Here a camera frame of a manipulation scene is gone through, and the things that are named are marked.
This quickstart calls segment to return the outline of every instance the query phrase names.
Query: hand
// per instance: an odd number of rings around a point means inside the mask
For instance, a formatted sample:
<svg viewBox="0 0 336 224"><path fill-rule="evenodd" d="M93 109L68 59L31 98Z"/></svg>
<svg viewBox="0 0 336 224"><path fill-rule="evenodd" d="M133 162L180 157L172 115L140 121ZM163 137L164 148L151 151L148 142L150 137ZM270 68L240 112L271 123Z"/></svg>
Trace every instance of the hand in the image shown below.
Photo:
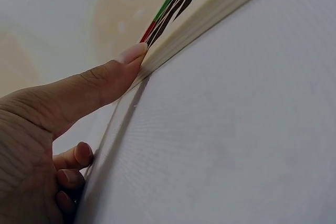
<svg viewBox="0 0 336 224"><path fill-rule="evenodd" d="M121 97L136 78L146 44L58 82L0 99L0 223L63 223L76 210L93 158L79 143L53 157L52 143L83 116Z"/></svg>

